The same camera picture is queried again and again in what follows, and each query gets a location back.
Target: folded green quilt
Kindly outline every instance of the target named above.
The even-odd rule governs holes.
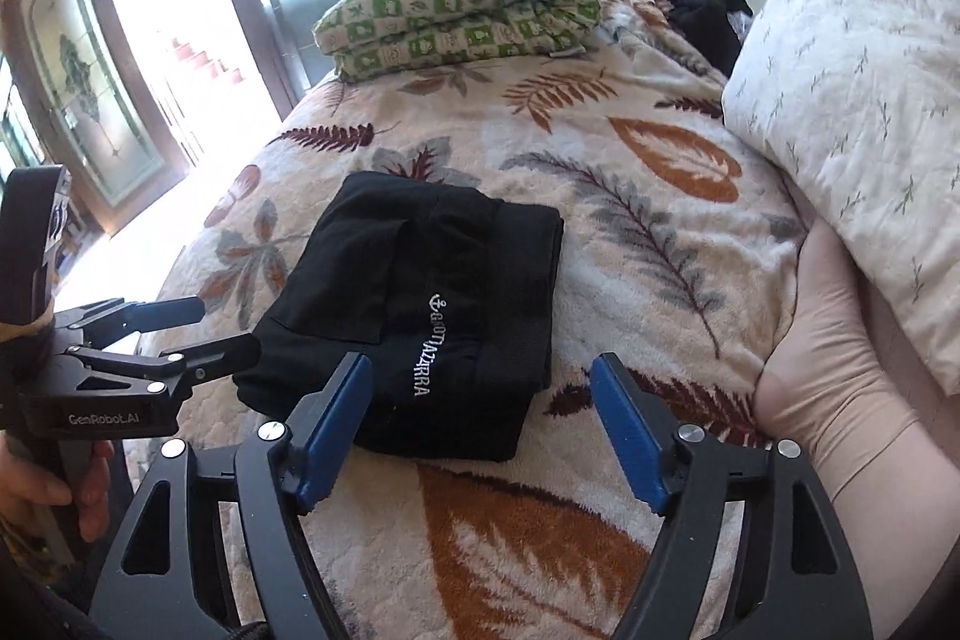
[[[314,26],[343,79],[562,52],[600,20],[597,0],[342,0]]]

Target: blue gripper pad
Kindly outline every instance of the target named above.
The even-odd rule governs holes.
[[[301,399],[287,419],[288,424],[296,426],[294,420],[309,397],[316,397],[310,413],[318,413],[320,420],[299,453],[298,481],[293,495],[296,509],[301,514],[328,498],[337,482],[350,444],[373,399],[370,359],[356,353],[347,354],[322,391]]]
[[[630,389],[624,387],[628,383],[632,386]],[[620,360],[611,353],[597,357],[590,367],[590,392],[634,496],[649,504],[654,513],[664,515],[671,492],[664,483],[661,469],[665,461],[664,446],[670,448],[671,453],[673,446],[672,438],[664,442],[662,437],[671,426],[675,428],[675,418],[672,424],[669,420],[673,414],[659,397],[637,389]],[[656,421],[650,421],[654,431],[644,421],[632,396],[650,397],[647,401],[656,413]]]

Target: metal bolt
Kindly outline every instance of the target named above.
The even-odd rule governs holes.
[[[776,450],[781,453],[781,456],[786,456],[786,458],[797,458],[797,456],[800,456],[800,446],[792,439],[781,439],[781,441],[776,444]]]
[[[280,421],[267,421],[256,431],[256,435],[267,442],[273,442],[275,439],[283,437],[283,433],[286,431],[287,428]]]
[[[677,429],[677,434],[680,434],[683,442],[703,442],[704,437],[707,437],[703,429],[692,423],[683,424],[680,429]]]
[[[175,437],[163,443],[163,447],[160,448],[160,453],[162,453],[163,458],[176,458],[181,453],[184,453],[185,450],[186,443],[182,439]]]

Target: wooden door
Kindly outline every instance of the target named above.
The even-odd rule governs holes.
[[[37,135],[104,231],[116,233],[183,180],[189,162],[112,0],[6,0],[2,15]]]

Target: brown patterned blanket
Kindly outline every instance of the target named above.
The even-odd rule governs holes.
[[[651,0],[602,0],[576,58],[429,68],[326,81],[240,173],[179,258],[163,295],[208,316],[144,338],[163,348],[250,328],[354,170],[474,186],[566,222],[553,381],[502,464],[414,462],[354,448],[333,495],[304,518],[320,574],[355,638],[608,637],[659,519],[635,501],[584,370],[618,352],[679,418],[760,441],[755,380],[790,325],[802,226],[776,172],[721,121],[723,78]],[[237,442],[259,416],[229,380],[181,413],[198,445]],[[131,448],[141,475],[155,442]],[[227,555],[241,614],[258,613],[235,514]],[[733,568],[731,506],[695,635],[709,634]]]

